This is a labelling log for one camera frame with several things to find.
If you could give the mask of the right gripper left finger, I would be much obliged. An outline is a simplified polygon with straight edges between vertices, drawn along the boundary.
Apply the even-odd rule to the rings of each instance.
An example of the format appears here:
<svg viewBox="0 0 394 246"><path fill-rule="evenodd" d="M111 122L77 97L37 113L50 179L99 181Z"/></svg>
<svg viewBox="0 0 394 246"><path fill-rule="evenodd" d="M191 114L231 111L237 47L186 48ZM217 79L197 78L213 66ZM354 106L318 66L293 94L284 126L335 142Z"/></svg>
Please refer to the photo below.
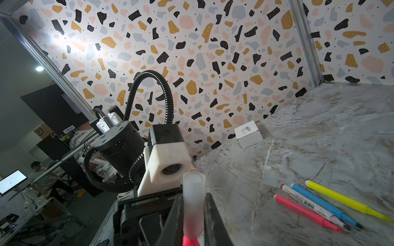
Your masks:
<svg viewBox="0 0 394 246"><path fill-rule="evenodd" d="M171 207L156 246L182 246L184 224L184 201L183 195L178 194Z"/></svg>

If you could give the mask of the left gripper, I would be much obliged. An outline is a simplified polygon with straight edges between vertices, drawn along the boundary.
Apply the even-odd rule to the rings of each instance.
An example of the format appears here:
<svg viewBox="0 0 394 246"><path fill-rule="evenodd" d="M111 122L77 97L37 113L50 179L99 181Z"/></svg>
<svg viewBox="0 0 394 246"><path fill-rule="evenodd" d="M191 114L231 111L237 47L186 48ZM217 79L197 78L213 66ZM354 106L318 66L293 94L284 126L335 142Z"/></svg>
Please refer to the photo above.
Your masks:
<svg viewBox="0 0 394 246"><path fill-rule="evenodd" d="M176 196L182 188L127 198L116 202L113 221L115 246L154 246L164 230Z"/></svg>

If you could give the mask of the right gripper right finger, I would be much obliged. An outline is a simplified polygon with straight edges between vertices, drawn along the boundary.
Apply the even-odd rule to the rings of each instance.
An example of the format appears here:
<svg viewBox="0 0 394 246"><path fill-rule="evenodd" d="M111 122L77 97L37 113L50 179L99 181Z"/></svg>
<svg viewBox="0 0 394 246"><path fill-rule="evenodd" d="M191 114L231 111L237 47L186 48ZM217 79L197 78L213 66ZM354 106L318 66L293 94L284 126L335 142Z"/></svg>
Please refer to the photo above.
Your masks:
<svg viewBox="0 0 394 246"><path fill-rule="evenodd" d="M228 232L221 219L219 211L210 193L204 201L204 245L205 246L233 246Z"/></svg>

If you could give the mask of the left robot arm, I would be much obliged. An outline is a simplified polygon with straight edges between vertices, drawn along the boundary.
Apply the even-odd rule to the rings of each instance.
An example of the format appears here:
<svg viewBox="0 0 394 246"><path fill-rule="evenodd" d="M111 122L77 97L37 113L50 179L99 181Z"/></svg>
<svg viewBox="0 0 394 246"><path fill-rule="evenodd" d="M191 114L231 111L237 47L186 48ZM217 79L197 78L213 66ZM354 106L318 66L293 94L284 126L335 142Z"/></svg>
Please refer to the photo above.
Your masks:
<svg viewBox="0 0 394 246"><path fill-rule="evenodd" d="M154 245L162 232L174 197L181 192L183 175L192 169L191 158L173 107L166 110L165 123L152 125L144 140L131 122L123 121L102 134L88 151L84 166L95 154L102 155L126 179L116 185L89 181L103 191L133 197L119 200L114 208L113 243L116 246Z"/></svg>

